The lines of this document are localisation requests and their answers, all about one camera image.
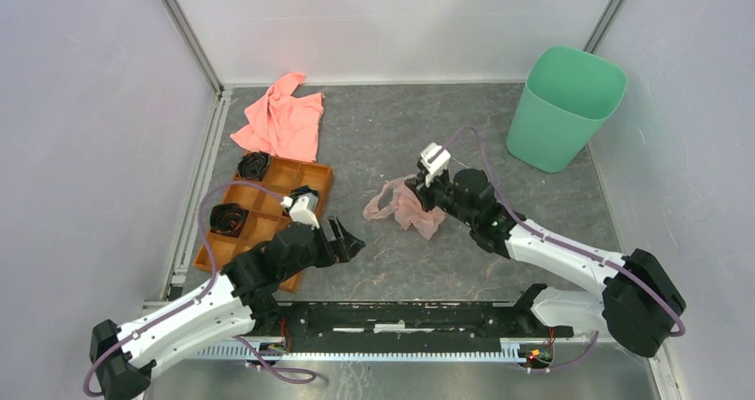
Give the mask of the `pink plastic trash bag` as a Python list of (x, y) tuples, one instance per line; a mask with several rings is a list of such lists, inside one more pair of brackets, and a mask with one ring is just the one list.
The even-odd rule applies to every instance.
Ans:
[(365, 220), (386, 219), (392, 216), (404, 230), (413, 228), (424, 239), (430, 240), (440, 228), (446, 214), (439, 208), (422, 209), (419, 199), (405, 184), (409, 176), (384, 182), (380, 192), (363, 208)]

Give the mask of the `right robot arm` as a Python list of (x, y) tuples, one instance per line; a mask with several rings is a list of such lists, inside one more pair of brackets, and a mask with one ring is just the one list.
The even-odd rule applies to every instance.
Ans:
[(419, 172), (405, 181), (422, 209), (440, 209), (469, 229), (481, 249), (535, 265), (580, 286), (578, 291), (538, 289), (514, 312), (516, 328), (536, 336), (548, 326), (607, 331), (631, 353), (656, 355), (663, 342), (680, 336), (686, 302), (657, 257), (591, 249), (510, 212), (479, 169), (435, 177)]

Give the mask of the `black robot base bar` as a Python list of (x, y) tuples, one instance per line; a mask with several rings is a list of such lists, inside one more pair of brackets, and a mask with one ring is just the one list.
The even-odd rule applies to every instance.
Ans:
[(503, 339), (539, 343), (567, 339), (568, 326), (548, 328), (511, 302), (281, 303), (250, 332), (276, 337), (291, 353), (482, 353)]

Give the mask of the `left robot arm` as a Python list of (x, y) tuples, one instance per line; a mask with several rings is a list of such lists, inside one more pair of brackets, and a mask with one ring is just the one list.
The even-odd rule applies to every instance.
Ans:
[(332, 239), (320, 227), (291, 222), (157, 311), (131, 322), (95, 325), (85, 394), (134, 399), (164, 371), (218, 341), (251, 331), (273, 333), (280, 323), (273, 293), (283, 281), (308, 267), (346, 263), (366, 246), (337, 217), (328, 221)]

